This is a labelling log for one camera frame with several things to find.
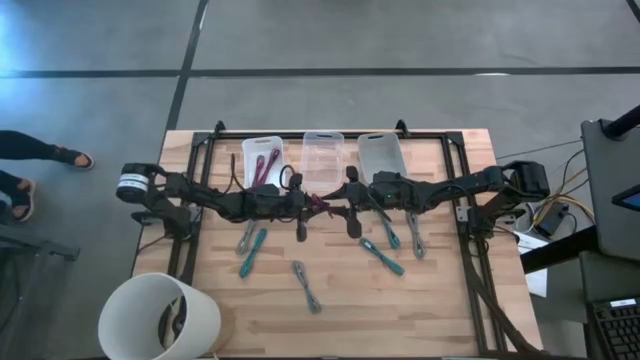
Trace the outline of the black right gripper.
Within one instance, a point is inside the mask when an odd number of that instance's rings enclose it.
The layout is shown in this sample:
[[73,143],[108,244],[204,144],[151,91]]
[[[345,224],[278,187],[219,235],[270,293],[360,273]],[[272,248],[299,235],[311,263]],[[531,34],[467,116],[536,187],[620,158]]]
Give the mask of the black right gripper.
[[356,167],[347,167],[346,176],[348,182],[339,189],[323,196],[323,200],[343,200],[347,199],[349,208],[347,210],[347,234],[354,239],[362,236],[362,225],[357,218],[362,205],[371,207],[372,200],[369,196],[368,188],[359,180],[359,172]]

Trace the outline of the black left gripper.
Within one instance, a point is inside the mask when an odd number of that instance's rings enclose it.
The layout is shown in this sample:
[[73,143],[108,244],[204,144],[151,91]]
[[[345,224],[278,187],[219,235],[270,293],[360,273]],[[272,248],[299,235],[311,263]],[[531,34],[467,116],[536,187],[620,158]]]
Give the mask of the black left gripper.
[[344,206],[311,205],[306,209],[307,195],[301,189],[301,184],[302,175],[300,173],[292,174],[289,178],[289,189],[278,201],[276,207],[277,219],[288,218],[296,220],[296,240],[298,242],[304,242],[307,239],[305,222],[314,216],[327,214],[330,218],[342,217],[347,219],[349,217],[349,211],[345,210]]

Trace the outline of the clear plastic bin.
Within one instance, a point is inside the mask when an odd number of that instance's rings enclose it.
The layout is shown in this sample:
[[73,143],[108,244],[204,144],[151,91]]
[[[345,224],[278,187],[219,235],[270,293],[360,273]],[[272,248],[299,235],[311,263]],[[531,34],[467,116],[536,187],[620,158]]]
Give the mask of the clear plastic bin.
[[303,136],[300,172],[310,193],[335,190],[342,183],[344,136],[339,132],[309,131]]

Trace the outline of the pale grey plastic bin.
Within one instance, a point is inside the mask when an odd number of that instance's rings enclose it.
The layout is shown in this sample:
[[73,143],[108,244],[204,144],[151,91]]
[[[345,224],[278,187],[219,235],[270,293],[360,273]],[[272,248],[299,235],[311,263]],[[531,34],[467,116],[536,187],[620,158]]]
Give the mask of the pale grey plastic bin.
[[398,136],[395,133],[370,133],[357,140],[362,174],[367,183],[380,171],[407,175]]

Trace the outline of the white plastic bin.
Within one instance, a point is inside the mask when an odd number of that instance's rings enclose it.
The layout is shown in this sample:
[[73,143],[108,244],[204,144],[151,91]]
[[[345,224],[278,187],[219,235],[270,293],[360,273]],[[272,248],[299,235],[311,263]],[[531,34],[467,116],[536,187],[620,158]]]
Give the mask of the white plastic bin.
[[284,168],[284,143],[278,136],[250,138],[242,142],[244,187],[274,185],[278,189]]

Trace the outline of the black power adapter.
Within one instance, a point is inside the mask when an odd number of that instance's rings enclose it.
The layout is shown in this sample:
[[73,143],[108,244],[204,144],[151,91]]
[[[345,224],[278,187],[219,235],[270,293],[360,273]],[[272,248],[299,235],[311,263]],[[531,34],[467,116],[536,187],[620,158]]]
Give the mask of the black power adapter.
[[534,225],[534,230],[545,237],[552,236],[569,213],[569,205],[555,202]]

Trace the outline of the white paper sheet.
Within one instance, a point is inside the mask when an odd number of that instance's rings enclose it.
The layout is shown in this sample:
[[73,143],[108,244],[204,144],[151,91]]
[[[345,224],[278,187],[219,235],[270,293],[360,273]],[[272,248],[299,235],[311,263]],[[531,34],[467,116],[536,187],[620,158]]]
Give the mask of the white paper sheet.
[[[518,251],[520,255],[524,255],[529,251],[546,246],[547,243],[536,237],[515,231],[518,241]],[[542,298],[547,296],[547,278],[548,270],[542,269],[525,275],[529,293]]]

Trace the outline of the black desk bar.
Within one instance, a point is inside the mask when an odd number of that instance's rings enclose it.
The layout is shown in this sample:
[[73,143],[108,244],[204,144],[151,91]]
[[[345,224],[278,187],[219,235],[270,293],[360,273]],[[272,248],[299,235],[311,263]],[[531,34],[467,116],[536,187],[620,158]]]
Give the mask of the black desk bar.
[[583,251],[597,251],[597,226],[592,225],[520,256],[525,274],[573,260]]

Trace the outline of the white round waste bin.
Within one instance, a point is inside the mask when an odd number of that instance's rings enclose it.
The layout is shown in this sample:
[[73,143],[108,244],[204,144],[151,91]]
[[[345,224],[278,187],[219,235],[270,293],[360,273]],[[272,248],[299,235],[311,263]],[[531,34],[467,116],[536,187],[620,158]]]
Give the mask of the white round waste bin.
[[[160,318],[183,297],[186,319],[172,345],[158,337]],[[110,360],[195,360],[208,352],[222,325],[220,308],[205,293],[162,273],[146,273],[121,284],[105,303],[98,323],[100,346]]]

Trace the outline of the grey metal cabinet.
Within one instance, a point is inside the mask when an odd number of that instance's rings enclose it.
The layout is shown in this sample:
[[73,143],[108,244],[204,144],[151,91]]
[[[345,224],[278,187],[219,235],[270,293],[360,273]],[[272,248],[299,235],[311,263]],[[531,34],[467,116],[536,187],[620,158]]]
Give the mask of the grey metal cabinet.
[[581,124],[598,246],[609,255],[640,261],[640,209],[625,208],[613,198],[640,191],[640,128],[620,141],[603,134],[601,124]]

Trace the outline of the black pole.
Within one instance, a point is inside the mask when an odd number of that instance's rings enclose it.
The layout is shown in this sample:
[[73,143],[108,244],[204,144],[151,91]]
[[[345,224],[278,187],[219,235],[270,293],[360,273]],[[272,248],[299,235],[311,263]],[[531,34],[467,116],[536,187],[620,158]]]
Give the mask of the black pole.
[[629,131],[640,126],[640,104],[616,120],[600,120],[602,133],[609,139],[622,141]]

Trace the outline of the tablet with blue screen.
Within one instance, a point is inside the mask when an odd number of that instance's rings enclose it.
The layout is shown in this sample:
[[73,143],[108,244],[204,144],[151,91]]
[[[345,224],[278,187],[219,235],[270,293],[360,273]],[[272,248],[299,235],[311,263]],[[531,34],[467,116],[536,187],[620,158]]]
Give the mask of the tablet with blue screen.
[[619,207],[640,212],[640,184],[614,195],[611,198],[611,203]]

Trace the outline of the black keyboard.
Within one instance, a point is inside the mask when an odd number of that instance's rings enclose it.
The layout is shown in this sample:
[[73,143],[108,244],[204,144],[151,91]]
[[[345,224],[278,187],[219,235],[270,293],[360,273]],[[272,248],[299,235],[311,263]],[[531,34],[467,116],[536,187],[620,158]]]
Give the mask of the black keyboard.
[[587,314],[606,360],[640,360],[640,297],[590,302]]

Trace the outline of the black metal stand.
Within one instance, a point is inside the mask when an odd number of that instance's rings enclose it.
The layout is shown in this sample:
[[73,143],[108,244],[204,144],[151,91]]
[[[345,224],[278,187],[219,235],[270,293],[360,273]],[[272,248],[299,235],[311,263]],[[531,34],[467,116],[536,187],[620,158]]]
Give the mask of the black metal stand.
[[13,349],[12,342],[16,334],[20,332],[23,327],[29,297],[36,287],[42,266],[45,263],[45,256],[58,255],[65,261],[74,262],[80,254],[80,248],[63,245],[57,241],[49,240],[8,225],[0,225],[0,242],[7,243],[14,249],[22,253],[30,254],[34,258],[24,283],[20,283],[20,275],[16,273],[17,299],[9,316],[5,322],[0,325],[0,338],[4,339],[4,343],[0,346],[0,360],[9,360]]

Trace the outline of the person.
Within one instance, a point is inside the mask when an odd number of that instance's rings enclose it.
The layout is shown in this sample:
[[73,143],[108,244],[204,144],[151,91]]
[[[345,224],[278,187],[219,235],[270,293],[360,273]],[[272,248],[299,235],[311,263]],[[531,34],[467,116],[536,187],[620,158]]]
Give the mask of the person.
[[[84,170],[91,170],[95,165],[87,153],[13,130],[0,130],[0,160],[46,160]],[[10,199],[10,214],[16,222],[25,222],[32,216],[35,190],[33,181],[0,170],[0,193]]]

